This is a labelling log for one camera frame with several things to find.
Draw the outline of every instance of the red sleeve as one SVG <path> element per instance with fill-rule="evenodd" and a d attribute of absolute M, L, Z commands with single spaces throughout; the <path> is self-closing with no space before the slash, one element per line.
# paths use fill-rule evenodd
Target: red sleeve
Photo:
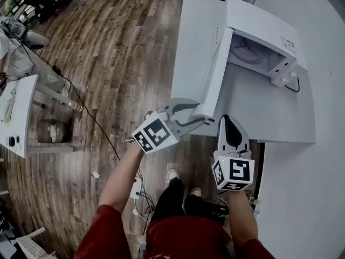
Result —
<path fill-rule="evenodd" d="M 75 259 L 132 258 L 121 214 L 109 205 L 97 209 L 92 225 L 75 253 Z"/>
<path fill-rule="evenodd" d="M 245 242 L 239 250 L 236 251 L 236 255 L 238 259 L 274 259 L 273 255 L 256 239 Z"/>

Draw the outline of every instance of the black pants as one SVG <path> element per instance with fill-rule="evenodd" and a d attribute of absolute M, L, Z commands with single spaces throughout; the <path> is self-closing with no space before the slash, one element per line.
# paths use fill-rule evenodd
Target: black pants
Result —
<path fill-rule="evenodd" d="M 160 196 L 151 222 L 171 216 L 199 216 L 219 222 L 214 216 L 212 208 L 201 197 L 188 196 L 182 209 L 184 186 L 178 178 L 170 180 L 169 186 Z"/>

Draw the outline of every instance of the person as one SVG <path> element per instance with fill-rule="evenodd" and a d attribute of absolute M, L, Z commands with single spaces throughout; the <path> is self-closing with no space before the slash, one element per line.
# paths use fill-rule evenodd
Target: person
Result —
<path fill-rule="evenodd" d="M 100 196 L 92 225 L 76 259 L 131 258 L 121 214 L 128 201 L 143 151 L 132 142 Z M 203 212 L 201 191 L 195 188 L 182 209 L 183 183 L 167 172 L 169 186 L 160 196 L 146 233 L 144 259 L 231 258 L 230 236 Z M 258 227 L 244 191 L 229 192 L 229 219 L 236 258 L 273 258 L 258 241 Z"/>
<path fill-rule="evenodd" d="M 0 74 L 9 81 L 16 81 L 30 75 L 38 75 L 38 82 L 68 97 L 70 83 L 58 76 L 34 52 L 17 39 L 10 38 L 0 24 Z"/>

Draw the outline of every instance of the red shirt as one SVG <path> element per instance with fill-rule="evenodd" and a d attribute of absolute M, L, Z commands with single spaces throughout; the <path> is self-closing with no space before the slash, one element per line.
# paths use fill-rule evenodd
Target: red shirt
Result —
<path fill-rule="evenodd" d="M 229 235 L 211 220 L 196 216 L 177 216 L 157 220 L 148 226 L 144 259 L 229 259 Z M 244 243 L 237 258 L 273 258 L 258 240 Z M 77 259 L 130 259 L 121 214 L 111 206 L 97 209 L 92 225 L 82 240 Z"/>

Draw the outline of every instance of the wooden floor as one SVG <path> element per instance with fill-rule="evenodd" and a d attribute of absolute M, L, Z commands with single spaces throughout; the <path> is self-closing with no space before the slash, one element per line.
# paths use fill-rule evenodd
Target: wooden floor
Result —
<path fill-rule="evenodd" d="M 51 38 L 40 54 L 73 81 L 119 156 L 144 115 L 170 98 L 181 8 L 182 0 L 72 0 L 58 17 L 35 27 Z M 73 90 L 70 95 L 78 99 Z M 48 106 L 33 109 L 29 136 L 36 137 L 40 119 L 71 122 L 77 151 L 22 159 L 2 149 L 13 217 L 28 233 L 44 226 L 47 232 L 37 241 L 59 258 L 72 258 L 118 159 L 85 110 L 41 101 Z M 186 135 L 179 145 L 145 156 L 140 168 L 147 193 L 156 202 L 167 169 L 176 168 L 186 193 L 199 186 L 205 199 L 217 200 L 210 169 L 214 149 L 214 138 Z M 143 213 L 147 204 L 138 205 Z M 123 225 L 135 254 L 144 221 L 133 208 L 129 200 Z"/>

